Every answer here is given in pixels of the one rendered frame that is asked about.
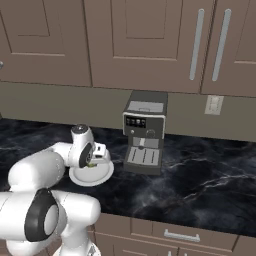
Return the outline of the narrow brown drawer front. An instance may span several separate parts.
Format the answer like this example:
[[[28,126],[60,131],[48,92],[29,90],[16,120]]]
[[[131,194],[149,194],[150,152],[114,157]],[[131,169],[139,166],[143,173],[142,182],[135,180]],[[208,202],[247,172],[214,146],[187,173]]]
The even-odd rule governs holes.
[[[95,224],[98,233],[127,237],[130,235],[130,218],[102,213]]]

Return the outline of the grey coffee machine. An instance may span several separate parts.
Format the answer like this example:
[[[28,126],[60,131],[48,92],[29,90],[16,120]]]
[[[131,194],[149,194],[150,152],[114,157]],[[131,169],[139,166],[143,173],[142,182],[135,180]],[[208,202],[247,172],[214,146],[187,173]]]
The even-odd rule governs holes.
[[[124,170],[160,175],[167,116],[168,93],[134,90],[122,113],[123,134],[128,137]]]

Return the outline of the brown wall cupboard door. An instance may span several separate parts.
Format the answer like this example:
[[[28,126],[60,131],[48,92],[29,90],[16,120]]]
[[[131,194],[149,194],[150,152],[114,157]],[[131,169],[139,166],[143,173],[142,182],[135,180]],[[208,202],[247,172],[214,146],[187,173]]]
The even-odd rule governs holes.
[[[0,80],[91,84],[83,0],[0,0]]]
[[[217,81],[212,73],[224,11],[232,10]],[[201,92],[256,97],[256,0],[217,0]]]
[[[197,93],[216,0],[84,0],[95,87]],[[204,23],[189,79],[198,10]]]

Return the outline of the white round plate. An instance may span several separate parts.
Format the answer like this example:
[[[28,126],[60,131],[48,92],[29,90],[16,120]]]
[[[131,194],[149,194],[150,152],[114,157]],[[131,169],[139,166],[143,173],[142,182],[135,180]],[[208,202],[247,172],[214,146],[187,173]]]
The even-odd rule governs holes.
[[[114,172],[114,164],[109,159],[92,159],[90,163],[97,166],[69,169],[69,177],[75,184],[83,187],[97,186],[106,182]]]

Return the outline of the brown base cupboard door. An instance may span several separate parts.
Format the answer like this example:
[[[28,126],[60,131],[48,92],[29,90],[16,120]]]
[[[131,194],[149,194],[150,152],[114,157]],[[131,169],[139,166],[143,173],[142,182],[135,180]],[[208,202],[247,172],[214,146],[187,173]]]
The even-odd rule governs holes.
[[[95,234],[102,256],[177,256],[178,248],[133,239]]]

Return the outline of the white wall socket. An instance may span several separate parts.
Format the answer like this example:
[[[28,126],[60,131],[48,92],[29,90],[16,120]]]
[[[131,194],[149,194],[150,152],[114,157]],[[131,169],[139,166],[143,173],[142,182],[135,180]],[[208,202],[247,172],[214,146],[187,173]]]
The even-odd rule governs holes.
[[[224,97],[217,95],[209,95],[207,97],[205,114],[219,115],[221,113]]]

